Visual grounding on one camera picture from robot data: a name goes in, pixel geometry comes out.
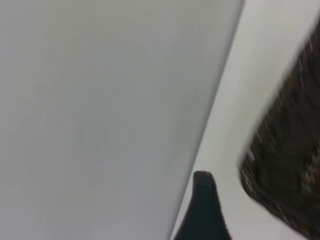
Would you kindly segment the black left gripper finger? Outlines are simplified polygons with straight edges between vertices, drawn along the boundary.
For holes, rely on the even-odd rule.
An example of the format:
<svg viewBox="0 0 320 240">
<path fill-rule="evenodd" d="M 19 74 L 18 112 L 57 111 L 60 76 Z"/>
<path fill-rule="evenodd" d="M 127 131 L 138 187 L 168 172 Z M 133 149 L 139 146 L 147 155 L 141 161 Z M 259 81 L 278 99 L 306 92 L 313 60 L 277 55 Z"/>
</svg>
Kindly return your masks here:
<svg viewBox="0 0 320 240">
<path fill-rule="evenodd" d="M 230 240 L 213 175 L 193 173 L 192 196 L 176 240 Z"/>
</svg>

